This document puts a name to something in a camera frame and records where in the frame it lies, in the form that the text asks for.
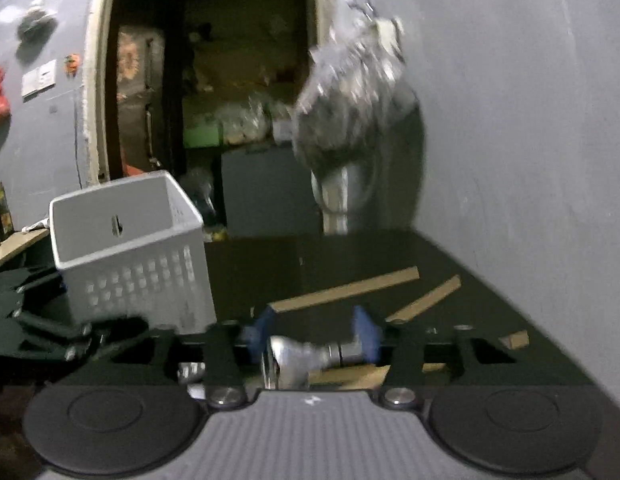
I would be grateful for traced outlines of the plain wooden chopstick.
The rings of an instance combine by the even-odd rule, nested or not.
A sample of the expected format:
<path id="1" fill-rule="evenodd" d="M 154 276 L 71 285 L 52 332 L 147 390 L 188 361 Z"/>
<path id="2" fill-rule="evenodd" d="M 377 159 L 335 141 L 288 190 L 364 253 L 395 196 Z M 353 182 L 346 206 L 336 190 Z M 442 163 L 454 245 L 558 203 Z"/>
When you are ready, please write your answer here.
<path id="1" fill-rule="evenodd" d="M 370 292 L 377 292 L 377 290 L 403 285 L 408 282 L 418 281 L 420 277 L 421 274 L 419 274 L 417 266 L 410 266 L 409 268 L 395 272 L 377 275 L 373 278 L 366 278 L 366 280 L 275 301 L 271 304 L 271 307 L 277 313 L 301 310 L 319 306 L 320 304 L 329 304 L 330 302 L 366 295 Z"/>
<path id="2" fill-rule="evenodd" d="M 440 301 L 452 295 L 453 292 L 462 287 L 462 280 L 459 275 L 454 275 L 439 286 L 431 289 L 430 292 L 412 301 L 407 306 L 401 308 L 395 313 L 387 316 L 386 321 L 389 323 L 406 323 L 416 316 L 423 314 Z"/>

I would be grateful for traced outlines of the steel peeler with grey handle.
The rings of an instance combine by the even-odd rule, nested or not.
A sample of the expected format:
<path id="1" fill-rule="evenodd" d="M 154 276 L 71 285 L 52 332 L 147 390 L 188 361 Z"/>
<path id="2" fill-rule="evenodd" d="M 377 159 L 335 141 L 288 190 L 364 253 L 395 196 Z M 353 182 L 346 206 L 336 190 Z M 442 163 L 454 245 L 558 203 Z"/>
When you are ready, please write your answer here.
<path id="1" fill-rule="evenodd" d="M 267 390 L 306 389 L 315 373 L 364 361 L 363 346 L 357 338 L 317 346 L 284 336 L 272 336 L 267 340 L 261 358 L 263 386 Z"/>

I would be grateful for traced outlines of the white perforated utensil caddy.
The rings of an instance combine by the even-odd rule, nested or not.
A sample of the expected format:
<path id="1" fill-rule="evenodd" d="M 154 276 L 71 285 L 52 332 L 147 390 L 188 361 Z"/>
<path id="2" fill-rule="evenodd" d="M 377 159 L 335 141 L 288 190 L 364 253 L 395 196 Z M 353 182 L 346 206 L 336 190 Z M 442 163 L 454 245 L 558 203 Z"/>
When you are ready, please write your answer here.
<path id="1" fill-rule="evenodd" d="M 56 197 L 48 220 L 72 321 L 140 316 L 179 334 L 217 321 L 203 217 L 167 171 Z"/>

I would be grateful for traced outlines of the purple-banded wooden chopstick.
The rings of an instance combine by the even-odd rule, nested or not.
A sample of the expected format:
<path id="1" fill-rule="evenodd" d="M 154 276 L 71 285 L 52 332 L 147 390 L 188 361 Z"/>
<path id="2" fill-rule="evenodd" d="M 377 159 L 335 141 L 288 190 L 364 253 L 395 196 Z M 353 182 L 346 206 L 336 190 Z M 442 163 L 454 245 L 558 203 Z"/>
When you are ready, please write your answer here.
<path id="1" fill-rule="evenodd" d="M 517 351 L 530 346 L 530 336 L 526 330 L 518 330 L 500 337 L 500 343 L 510 351 Z"/>

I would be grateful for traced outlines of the wooden side shelf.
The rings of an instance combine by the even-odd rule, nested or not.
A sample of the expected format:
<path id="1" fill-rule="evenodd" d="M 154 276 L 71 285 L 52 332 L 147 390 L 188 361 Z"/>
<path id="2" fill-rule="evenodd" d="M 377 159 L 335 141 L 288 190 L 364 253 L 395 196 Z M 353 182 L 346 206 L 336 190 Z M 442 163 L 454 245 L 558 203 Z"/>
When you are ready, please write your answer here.
<path id="1" fill-rule="evenodd" d="M 27 233 L 13 233 L 0 244 L 0 267 L 48 235 L 50 235 L 48 229 L 37 229 Z"/>

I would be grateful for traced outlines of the dark cabinet box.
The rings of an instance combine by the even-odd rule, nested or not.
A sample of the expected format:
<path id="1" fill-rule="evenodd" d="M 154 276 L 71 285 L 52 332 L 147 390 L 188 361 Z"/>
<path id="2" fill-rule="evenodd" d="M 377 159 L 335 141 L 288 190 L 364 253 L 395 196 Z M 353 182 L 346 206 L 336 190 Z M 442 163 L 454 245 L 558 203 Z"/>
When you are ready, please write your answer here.
<path id="1" fill-rule="evenodd" d="M 289 145 L 237 148 L 221 159 L 227 230 L 232 237 L 319 234 L 322 217 L 310 171 Z"/>

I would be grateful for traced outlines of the green box on shelf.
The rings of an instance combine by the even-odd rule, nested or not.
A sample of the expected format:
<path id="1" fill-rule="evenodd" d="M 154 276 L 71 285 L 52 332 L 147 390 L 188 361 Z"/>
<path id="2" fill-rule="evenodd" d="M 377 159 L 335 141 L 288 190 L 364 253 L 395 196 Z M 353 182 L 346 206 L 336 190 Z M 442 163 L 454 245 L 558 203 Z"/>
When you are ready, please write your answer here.
<path id="1" fill-rule="evenodd" d="M 211 148 L 222 143 L 222 127 L 218 122 L 204 122 L 183 133 L 184 148 Z"/>

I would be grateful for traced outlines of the clear plastic bag of contents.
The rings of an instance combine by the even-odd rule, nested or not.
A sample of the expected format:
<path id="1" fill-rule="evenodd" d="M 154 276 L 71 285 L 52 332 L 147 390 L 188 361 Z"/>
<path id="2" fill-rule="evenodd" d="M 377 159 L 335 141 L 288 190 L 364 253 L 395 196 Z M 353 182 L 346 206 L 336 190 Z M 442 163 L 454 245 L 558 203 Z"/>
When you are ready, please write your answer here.
<path id="1" fill-rule="evenodd" d="M 383 0 L 319 0 L 319 44 L 293 107 L 293 150 L 314 177 L 421 130 L 407 80 L 406 25 Z"/>

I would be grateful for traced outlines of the white wall switch plate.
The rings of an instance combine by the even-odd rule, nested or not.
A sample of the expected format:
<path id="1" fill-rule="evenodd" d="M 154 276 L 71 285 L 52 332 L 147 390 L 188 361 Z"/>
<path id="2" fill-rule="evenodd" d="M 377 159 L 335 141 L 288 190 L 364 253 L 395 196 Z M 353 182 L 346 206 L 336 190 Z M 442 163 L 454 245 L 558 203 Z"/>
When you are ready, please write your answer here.
<path id="1" fill-rule="evenodd" d="M 52 60 L 23 74 L 22 92 L 20 92 L 22 98 L 28 99 L 30 96 L 55 86 L 56 68 L 57 62 Z"/>

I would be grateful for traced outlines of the orange wall hook ornament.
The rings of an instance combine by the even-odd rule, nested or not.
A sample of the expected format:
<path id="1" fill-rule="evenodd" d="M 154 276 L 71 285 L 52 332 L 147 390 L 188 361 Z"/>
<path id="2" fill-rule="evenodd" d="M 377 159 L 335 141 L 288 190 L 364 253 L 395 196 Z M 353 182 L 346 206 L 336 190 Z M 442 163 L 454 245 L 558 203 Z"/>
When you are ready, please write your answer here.
<path id="1" fill-rule="evenodd" d="M 75 78 L 77 76 L 79 68 L 81 66 L 81 55 L 78 53 L 71 53 L 64 58 L 64 70 L 68 78 Z"/>

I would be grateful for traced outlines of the dark mesh bag on wall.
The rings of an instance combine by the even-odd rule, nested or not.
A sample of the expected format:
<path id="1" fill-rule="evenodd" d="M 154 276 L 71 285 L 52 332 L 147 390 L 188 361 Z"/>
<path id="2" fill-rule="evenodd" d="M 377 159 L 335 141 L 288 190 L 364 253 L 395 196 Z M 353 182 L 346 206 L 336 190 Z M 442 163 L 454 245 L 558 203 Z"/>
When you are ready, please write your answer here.
<path id="1" fill-rule="evenodd" d="M 17 26 L 17 39 L 27 46 L 45 44 L 56 25 L 56 13 L 46 1 L 32 0 Z"/>

